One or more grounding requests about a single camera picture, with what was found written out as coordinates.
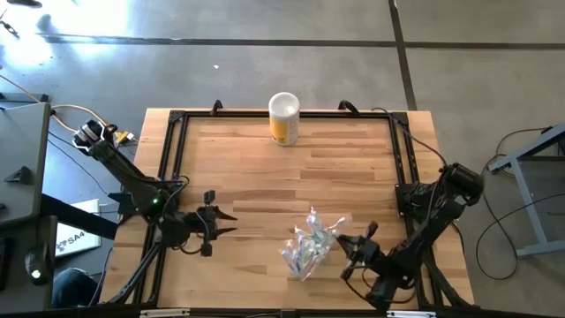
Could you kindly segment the clear plastic zip bag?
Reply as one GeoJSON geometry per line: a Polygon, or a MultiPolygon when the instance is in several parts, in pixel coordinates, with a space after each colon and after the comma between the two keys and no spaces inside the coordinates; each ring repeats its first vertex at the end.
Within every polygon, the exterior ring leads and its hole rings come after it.
{"type": "Polygon", "coordinates": [[[293,230],[294,237],[286,240],[283,248],[279,250],[290,273],[304,282],[324,261],[342,227],[349,221],[349,216],[342,216],[333,224],[327,225],[317,210],[310,207],[305,220],[308,230],[296,225],[293,230]]]}

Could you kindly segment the black metal bar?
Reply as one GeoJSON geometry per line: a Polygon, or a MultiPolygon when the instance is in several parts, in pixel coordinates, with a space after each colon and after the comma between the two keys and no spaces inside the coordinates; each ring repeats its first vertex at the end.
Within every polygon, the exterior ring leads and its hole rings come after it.
{"type": "Polygon", "coordinates": [[[78,228],[99,237],[114,240],[118,225],[96,214],[75,208],[59,199],[43,194],[41,216],[54,216],[60,223],[78,228]]]}

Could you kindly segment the black chair base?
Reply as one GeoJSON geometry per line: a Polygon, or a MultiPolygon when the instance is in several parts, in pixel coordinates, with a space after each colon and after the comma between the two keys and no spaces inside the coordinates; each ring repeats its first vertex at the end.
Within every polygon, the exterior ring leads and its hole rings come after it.
{"type": "MultiPolygon", "coordinates": [[[[19,5],[32,9],[42,8],[42,3],[38,0],[5,0],[5,1],[7,4],[19,5]]],[[[7,10],[4,10],[4,12],[0,14],[0,26],[2,26],[9,34],[11,34],[12,36],[18,39],[19,33],[10,24],[3,21],[3,16],[6,12],[7,10]]]]}

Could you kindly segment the grey desk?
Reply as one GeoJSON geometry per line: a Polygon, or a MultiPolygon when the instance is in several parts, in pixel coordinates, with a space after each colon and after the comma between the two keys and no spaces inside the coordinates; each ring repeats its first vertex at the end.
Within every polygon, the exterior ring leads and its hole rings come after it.
{"type": "Polygon", "coordinates": [[[36,103],[0,110],[0,316],[50,308],[52,282],[33,285],[25,255],[40,243],[54,262],[57,219],[41,216],[42,183],[47,150],[49,106],[36,103]],[[6,183],[4,178],[26,166],[33,183],[6,183]]]}

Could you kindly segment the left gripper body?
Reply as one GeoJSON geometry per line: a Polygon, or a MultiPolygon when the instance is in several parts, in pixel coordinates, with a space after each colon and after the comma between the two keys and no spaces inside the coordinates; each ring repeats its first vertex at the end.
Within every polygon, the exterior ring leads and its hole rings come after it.
{"type": "Polygon", "coordinates": [[[195,212],[187,213],[183,217],[188,234],[200,234],[202,237],[202,243],[198,250],[188,251],[183,248],[184,254],[200,254],[203,257],[209,257],[212,255],[212,230],[210,229],[210,225],[215,226],[215,206],[212,205],[214,200],[215,190],[206,191],[204,193],[204,205],[202,207],[198,207],[195,212]]]}

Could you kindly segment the black plastic bracket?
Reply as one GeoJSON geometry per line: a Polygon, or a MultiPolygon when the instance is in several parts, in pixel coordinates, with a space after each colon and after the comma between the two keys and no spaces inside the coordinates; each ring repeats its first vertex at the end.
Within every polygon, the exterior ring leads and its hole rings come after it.
{"type": "Polygon", "coordinates": [[[26,166],[21,166],[18,170],[5,177],[4,182],[31,185],[33,183],[32,171],[26,166]]]}

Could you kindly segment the white yellow wipes canister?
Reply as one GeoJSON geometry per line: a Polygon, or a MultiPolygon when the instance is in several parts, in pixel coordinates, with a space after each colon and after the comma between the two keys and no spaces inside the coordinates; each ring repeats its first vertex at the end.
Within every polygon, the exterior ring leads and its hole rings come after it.
{"type": "Polygon", "coordinates": [[[270,133],[272,140],[281,146],[289,146],[298,139],[300,101],[292,93],[280,92],[268,102],[270,133]]]}

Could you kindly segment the silver metal bracket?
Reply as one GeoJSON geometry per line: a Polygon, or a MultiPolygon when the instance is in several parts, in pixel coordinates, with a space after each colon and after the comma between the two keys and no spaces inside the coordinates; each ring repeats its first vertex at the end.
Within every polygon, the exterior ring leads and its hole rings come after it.
{"type": "Polygon", "coordinates": [[[387,318],[437,318],[435,312],[390,310],[386,312],[387,318]]]}
{"type": "Polygon", "coordinates": [[[139,318],[187,318],[191,311],[186,308],[159,308],[141,310],[139,318]]]}

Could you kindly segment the black computer mouse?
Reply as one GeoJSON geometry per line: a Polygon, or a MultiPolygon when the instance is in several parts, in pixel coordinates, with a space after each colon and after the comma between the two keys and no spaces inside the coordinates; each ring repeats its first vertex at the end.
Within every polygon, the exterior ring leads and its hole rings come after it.
{"type": "Polygon", "coordinates": [[[51,281],[54,271],[53,261],[46,243],[32,246],[26,252],[25,270],[33,285],[44,285],[51,281]]]}

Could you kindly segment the blue-grey metal table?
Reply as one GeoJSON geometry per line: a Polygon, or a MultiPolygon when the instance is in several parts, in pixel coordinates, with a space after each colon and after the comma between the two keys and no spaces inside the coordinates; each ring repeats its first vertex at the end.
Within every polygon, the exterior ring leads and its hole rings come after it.
{"type": "Polygon", "coordinates": [[[518,185],[520,194],[524,201],[524,205],[516,210],[516,212],[523,209],[527,212],[531,227],[537,239],[536,244],[518,249],[515,248],[516,258],[520,259],[528,256],[565,251],[565,239],[550,241],[547,238],[545,230],[539,218],[539,212],[536,209],[536,205],[538,203],[558,197],[565,197],[565,193],[556,193],[544,198],[535,198],[533,196],[533,192],[529,187],[529,184],[531,183],[530,179],[533,179],[534,172],[525,173],[525,168],[523,168],[523,163],[526,162],[539,161],[542,163],[550,163],[565,161],[565,156],[538,156],[538,153],[544,151],[547,148],[550,148],[554,144],[560,143],[562,140],[565,140],[565,122],[559,123],[556,126],[542,128],[540,135],[534,141],[530,142],[527,146],[524,146],[510,153],[509,155],[499,154],[498,151],[501,149],[504,140],[511,135],[519,132],[533,132],[533,129],[524,129],[516,132],[511,132],[507,136],[503,137],[499,145],[497,146],[494,156],[495,161],[493,163],[489,163],[486,166],[486,170],[491,174],[501,173],[507,168],[511,168],[513,170],[513,177],[518,185]]]}

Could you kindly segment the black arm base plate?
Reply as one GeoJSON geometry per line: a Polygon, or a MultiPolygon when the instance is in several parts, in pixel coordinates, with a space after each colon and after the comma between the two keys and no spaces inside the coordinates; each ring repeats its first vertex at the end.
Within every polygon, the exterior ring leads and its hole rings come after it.
{"type": "Polygon", "coordinates": [[[158,191],[150,194],[110,193],[109,197],[119,204],[118,213],[123,216],[146,216],[160,214],[171,193],[158,191]]]}
{"type": "Polygon", "coordinates": [[[447,199],[454,200],[460,196],[464,197],[464,194],[455,188],[437,185],[436,182],[416,182],[397,185],[395,196],[399,215],[422,223],[426,219],[432,219],[447,199]]]}

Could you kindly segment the white printed sign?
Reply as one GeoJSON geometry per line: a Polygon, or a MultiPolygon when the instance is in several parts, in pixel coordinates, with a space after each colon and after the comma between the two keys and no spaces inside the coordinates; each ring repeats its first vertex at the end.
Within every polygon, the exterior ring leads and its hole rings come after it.
{"type": "MultiPolygon", "coordinates": [[[[98,199],[73,203],[72,206],[89,214],[101,215],[98,199]]],[[[57,224],[55,247],[55,256],[57,258],[100,247],[101,245],[102,239],[99,236],[64,223],[57,224]]]]}

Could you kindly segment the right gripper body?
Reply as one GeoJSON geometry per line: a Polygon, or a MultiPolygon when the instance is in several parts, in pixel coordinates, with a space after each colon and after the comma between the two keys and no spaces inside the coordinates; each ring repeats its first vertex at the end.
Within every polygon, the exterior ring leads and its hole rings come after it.
{"type": "Polygon", "coordinates": [[[347,258],[348,265],[343,270],[341,274],[341,279],[349,280],[353,271],[357,268],[356,264],[362,263],[362,267],[365,268],[368,266],[369,268],[382,256],[382,252],[380,250],[380,245],[371,240],[371,237],[375,234],[378,229],[378,224],[375,221],[371,221],[367,226],[363,236],[365,238],[365,243],[361,246],[357,246],[357,260],[356,261],[349,261],[347,258]]]}

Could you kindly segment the person's leg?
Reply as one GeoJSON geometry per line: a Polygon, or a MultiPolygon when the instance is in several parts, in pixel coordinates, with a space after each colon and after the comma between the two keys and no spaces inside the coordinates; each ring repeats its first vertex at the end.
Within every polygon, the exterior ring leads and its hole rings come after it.
{"type": "Polygon", "coordinates": [[[51,307],[60,309],[87,306],[93,299],[97,286],[98,283],[85,270],[64,269],[53,280],[51,307]]]}

